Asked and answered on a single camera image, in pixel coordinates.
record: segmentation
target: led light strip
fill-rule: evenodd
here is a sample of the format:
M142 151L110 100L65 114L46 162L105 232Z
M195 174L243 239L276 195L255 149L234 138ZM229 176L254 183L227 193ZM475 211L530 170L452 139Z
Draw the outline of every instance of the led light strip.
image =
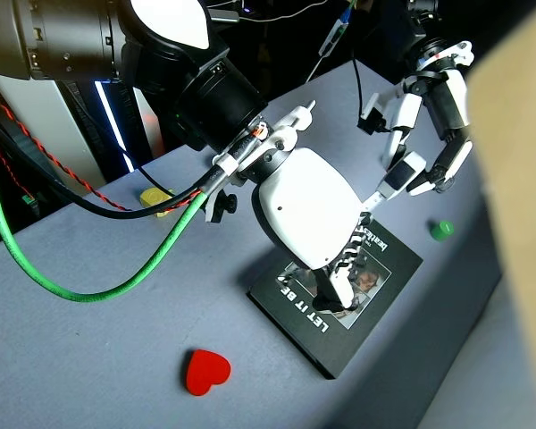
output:
M101 103L104 105L107 119L109 120L109 123L111 123L111 128L113 129L113 134L115 134L117 143L119 144L119 146L121 146L123 150L126 151L127 148L125 147L125 142L123 141L123 137L121 136L119 127L117 126L117 122L115 121L115 116L113 116L113 111L111 110L111 107L109 106L109 100L107 99L107 95L105 94L102 83L97 81L96 88L97 88L97 93L99 94L99 98L101 99ZM133 163L131 162L129 157L126 155L123 155L123 159L125 160L125 164L127 165L129 172L134 172L135 169L133 168Z

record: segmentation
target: heart-shaped object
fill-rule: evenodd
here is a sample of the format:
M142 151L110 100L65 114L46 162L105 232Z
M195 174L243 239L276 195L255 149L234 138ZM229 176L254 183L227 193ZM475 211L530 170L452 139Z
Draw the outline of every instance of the heart-shaped object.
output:
M203 396L215 384L225 383L230 376L230 362L207 350L195 350L188 363L187 389L195 396Z

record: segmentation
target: album cover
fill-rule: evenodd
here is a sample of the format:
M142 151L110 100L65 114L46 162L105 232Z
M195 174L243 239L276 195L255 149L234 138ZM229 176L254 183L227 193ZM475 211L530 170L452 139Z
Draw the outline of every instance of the album cover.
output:
M353 311L322 314L312 307L314 273L290 261L276 265L249 297L329 378L337 378L423 261L373 221L349 276Z

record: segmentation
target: gray table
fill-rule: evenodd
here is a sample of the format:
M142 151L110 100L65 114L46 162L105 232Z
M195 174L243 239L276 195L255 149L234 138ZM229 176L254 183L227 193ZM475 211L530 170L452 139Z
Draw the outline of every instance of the gray table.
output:
M387 87L360 71L365 98ZM301 144L363 198L382 176L386 136L356 127L351 65L273 101L265 115L275 121L310 99L318 105ZM440 150L424 109L409 145L430 161ZM183 189L210 157L184 147L147 169ZM136 206L146 187L133 173L104 192ZM145 282L109 302L50 295L0 245L0 429L414 427L500 276L474 158L447 193L404 195L378 210L377 219L424 263L336 381L324 380L246 296L282 257L254 218L251 190L231 189L240 198L236 214L221 225L204 224L200 214ZM427 231L439 219L456 226L444 244ZM128 278L173 222L106 220L68 206L17 239L50 278L91 292ZM233 366L230 381L203 398L183 387L182 368L195 348L222 353Z

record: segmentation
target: green cable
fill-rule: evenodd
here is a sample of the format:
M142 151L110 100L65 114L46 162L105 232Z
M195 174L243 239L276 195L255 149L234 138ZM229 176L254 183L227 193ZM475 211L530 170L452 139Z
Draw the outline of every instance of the green cable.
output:
M10 255L14 258L16 263L20 268L26 273L34 282L42 286L44 289L52 292L54 295L57 295L60 298L68 299L69 301L76 302L94 302L94 301L103 301L107 299L116 298L123 293L133 289L140 282L142 282L164 259L165 255L171 250L172 246L175 244L179 236L182 234L184 229L190 223L192 218L198 212L199 207L205 202L208 196L203 192L198 194L193 202L188 206L185 213L172 228L169 235L164 239L161 246L156 250L156 252L151 256L151 258L143 265L143 267L133 275L129 280L120 284L119 286L98 293L83 294L76 293L71 290L64 289L63 287L55 284L54 282L47 279L40 271L31 264L31 262L26 258L26 256L21 251L18 243L10 231L8 222L4 217L4 211L2 209L2 204L0 203L0 235L2 240Z

